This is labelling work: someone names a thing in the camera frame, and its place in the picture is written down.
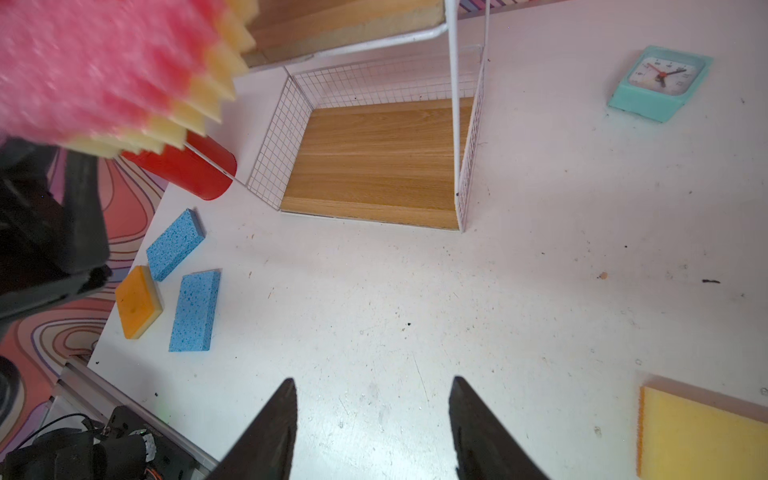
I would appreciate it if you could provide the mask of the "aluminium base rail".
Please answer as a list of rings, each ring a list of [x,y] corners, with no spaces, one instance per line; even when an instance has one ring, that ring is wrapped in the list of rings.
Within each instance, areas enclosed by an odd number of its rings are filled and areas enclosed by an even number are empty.
[[[205,479],[218,465],[202,448],[91,370],[84,357],[74,356],[53,387],[44,420],[58,420],[58,428],[85,428],[87,419],[109,439],[139,430],[152,434],[151,479]]]

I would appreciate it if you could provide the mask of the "orange yellow rectangular sponge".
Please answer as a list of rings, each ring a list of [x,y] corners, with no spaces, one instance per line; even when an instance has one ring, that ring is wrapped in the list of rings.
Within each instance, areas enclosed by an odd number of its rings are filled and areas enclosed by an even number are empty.
[[[156,283],[146,265],[133,268],[117,287],[115,295],[126,339],[140,338],[163,312]]]

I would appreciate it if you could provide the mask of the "blue rectangular sponge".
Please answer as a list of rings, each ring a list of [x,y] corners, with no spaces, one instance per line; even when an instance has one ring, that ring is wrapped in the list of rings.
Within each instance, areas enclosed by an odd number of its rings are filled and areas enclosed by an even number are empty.
[[[221,271],[185,275],[175,310],[170,352],[202,352],[210,349]]]
[[[197,212],[186,209],[147,249],[151,277],[165,280],[204,239]]]

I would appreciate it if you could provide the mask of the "red cylindrical cup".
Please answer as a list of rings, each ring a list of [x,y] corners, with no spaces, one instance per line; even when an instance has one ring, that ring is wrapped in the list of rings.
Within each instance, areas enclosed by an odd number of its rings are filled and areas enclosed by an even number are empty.
[[[122,156],[203,200],[217,199],[231,186],[229,175],[234,177],[237,173],[235,155],[216,140],[192,131],[186,141],[189,146],[178,149],[166,145],[160,154],[124,151]]]

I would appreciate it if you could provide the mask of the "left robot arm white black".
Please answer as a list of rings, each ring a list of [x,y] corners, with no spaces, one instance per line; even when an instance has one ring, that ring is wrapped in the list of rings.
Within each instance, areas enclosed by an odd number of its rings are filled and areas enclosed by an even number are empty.
[[[47,172],[59,150],[12,138],[1,144],[1,329],[103,289],[112,271],[98,195],[98,160],[74,153],[64,195]],[[1,463],[5,479],[191,479],[200,464],[128,406],[105,421],[81,415],[29,434]]]

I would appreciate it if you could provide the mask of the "yellow pink smiley sponge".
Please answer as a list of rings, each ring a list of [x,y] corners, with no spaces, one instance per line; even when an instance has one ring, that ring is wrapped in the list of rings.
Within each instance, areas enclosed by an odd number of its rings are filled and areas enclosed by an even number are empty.
[[[220,122],[255,1],[5,1],[1,136],[111,158]]]

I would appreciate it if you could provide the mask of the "mint square alarm clock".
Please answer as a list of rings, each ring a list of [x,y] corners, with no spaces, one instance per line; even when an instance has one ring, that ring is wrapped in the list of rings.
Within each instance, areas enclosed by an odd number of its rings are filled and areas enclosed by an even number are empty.
[[[690,101],[713,61],[705,55],[648,46],[621,78],[608,106],[665,123]]]

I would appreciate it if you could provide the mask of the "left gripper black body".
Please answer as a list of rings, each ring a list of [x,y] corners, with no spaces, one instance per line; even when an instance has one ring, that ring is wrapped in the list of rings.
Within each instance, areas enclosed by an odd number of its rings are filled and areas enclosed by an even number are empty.
[[[99,159],[69,151],[64,193],[48,170],[53,145],[9,137],[1,144],[1,331],[19,320],[102,290],[112,271],[99,196]]]

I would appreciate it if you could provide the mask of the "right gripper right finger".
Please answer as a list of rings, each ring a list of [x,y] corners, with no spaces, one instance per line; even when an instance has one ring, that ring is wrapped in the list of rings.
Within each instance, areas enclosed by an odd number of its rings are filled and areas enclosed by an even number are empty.
[[[459,479],[548,479],[461,376],[452,382],[449,417]]]

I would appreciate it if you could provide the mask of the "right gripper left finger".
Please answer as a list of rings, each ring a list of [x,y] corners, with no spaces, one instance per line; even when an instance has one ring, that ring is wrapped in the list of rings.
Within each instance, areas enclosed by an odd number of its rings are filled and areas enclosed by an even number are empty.
[[[295,381],[287,378],[207,479],[289,479],[297,417]]]

